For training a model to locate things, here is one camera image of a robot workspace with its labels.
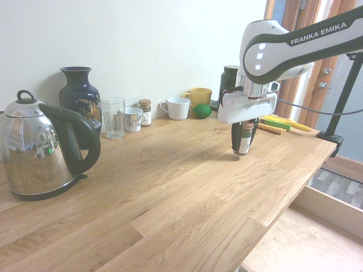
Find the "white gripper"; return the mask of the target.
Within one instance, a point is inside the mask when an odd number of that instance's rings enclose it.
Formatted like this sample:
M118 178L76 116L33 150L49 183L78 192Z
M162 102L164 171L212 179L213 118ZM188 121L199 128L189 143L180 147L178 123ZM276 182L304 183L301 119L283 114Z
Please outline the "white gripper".
M241 92L227 93L223 96L218 108L217 119L224 124L232 124L231 142L234 154L240 155L242 122L251 120L254 123L251 134L252 142L258 128L259 117L272 114L276 102L277 95L275 93L263 95L259 100L249 100Z

